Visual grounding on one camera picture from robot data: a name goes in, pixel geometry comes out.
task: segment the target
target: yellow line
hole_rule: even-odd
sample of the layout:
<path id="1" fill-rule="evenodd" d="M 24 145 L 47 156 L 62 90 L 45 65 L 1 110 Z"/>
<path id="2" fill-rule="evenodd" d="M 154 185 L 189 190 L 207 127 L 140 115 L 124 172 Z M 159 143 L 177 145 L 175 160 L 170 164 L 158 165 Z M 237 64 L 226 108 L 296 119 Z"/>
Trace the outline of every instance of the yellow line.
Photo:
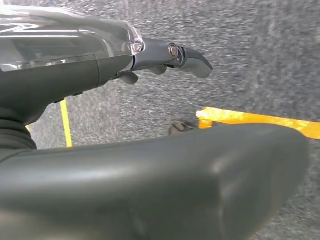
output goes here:
<path id="1" fill-rule="evenodd" d="M 67 102 L 66 101 L 66 99 L 64 99 L 61 101 L 60 105 L 61 106 L 62 121 L 63 122 L 64 135 L 66 136 L 66 146 L 68 148 L 72 147 L 72 140 L 71 138 L 71 131 L 70 131 L 69 118 L 68 115 Z"/>
<path id="2" fill-rule="evenodd" d="M 276 116 L 260 115 L 239 111 L 205 107 L 197 111 L 199 128 L 212 126 L 213 122 L 223 124 L 275 124 L 296 129 L 307 138 L 320 139 L 320 122 L 290 119 Z"/>

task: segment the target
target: screw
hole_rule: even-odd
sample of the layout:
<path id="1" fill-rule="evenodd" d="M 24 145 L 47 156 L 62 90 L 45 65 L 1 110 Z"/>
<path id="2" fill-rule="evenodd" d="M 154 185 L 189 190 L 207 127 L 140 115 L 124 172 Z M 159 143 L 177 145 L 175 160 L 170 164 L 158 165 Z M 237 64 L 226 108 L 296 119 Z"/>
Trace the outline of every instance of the screw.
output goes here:
<path id="1" fill-rule="evenodd" d="M 171 58 L 177 58 L 178 56 L 178 48 L 176 45 L 171 44 L 169 46 L 169 54 Z"/>

